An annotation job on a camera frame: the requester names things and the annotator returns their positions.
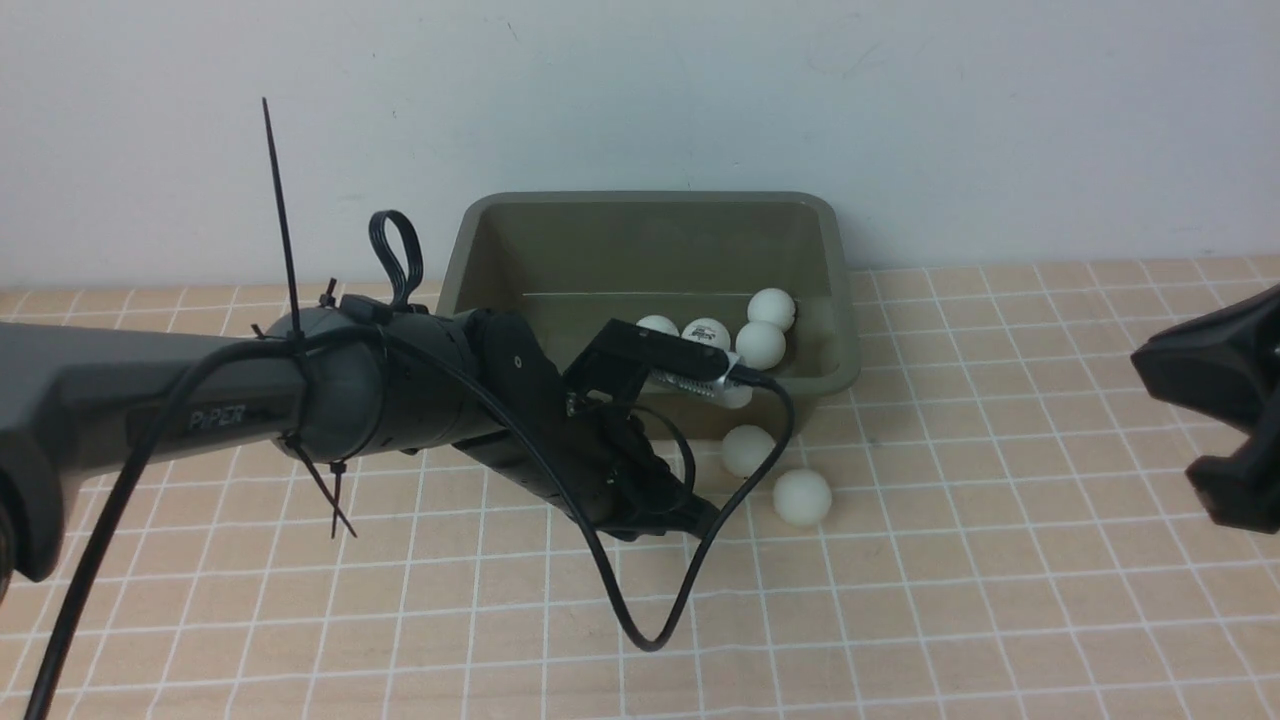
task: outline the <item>ping pong ball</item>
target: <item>ping pong ball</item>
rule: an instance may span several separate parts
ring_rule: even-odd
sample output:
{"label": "ping pong ball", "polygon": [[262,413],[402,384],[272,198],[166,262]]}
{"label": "ping pong ball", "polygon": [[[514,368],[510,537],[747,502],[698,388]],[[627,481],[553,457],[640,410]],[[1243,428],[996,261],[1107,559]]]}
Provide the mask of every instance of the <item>ping pong ball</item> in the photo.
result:
{"label": "ping pong ball", "polygon": [[721,461],[735,478],[750,478],[773,451],[773,438],[763,428],[739,425],[721,442]]}
{"label": "ping pong ball", "polygon": [[640,318],[640,322],[636,324],[648,331],[673,334],[677,337],[680,336],[680,328],[676,327],[676,323],[672,323],[662,315],[645,315],[644,318]]}
{"label": "ping pong ball", "polygon": [[685,332],[680,333],[680,337],[700,342],[703,345],[709,345],[712,347],[718,347],[728,352],[728,328],[724,327],[724,323],[721,323],[714,318],[698,318],[692,323],[685,325]]}
{"label": "ping pong ball", "polygon": [[797,528],[817,525],[831,510],[831,487],[813,470],[791,470],[773,486],[773,511]]}
{"label": "ping pong ball", "polygon": [[785,291],[776,287],[762,290],[746,304],[746,319],[753,323],[769,323],[782,332],[791,329],[796,322],[796,302]]}
{"label": "ping pong ball", "polygon": [[733,346],[742,363],[754,370],[768,370],[778,364],[787,351],[787,340],[782,331],[769,323],[751,322],[737,331],[737,343]]}
{"label": "ping pong ball", "polygon": [[751,404],[751,386],[731,386],[724,388],[724,396],[717,401],[728,410],[741,410]]}

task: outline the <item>plastic bin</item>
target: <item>plastic bin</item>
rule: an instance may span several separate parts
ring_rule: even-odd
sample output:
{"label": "plastic bin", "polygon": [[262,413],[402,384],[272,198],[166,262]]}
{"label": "plastic bin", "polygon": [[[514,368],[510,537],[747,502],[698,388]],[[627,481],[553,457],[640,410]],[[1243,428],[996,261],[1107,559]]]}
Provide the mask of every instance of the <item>plastic bin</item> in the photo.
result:
{"label": "plastic bin", "polygon": [[[796,299],[787,354],[772,370],[799,427],[858,378],[860,357],[836,215],[796,192],[520,192],[485,197],[462,219],[438,313],[520,310],[563,370],[611,318],[677,325],[710,316],[735,336],[751,295]],[[750,423],[777,433],[782,409],[756,391],[726,410],[657,386],[641,402],[689,438]],[[662,437],[659,423],[649,429]]]}

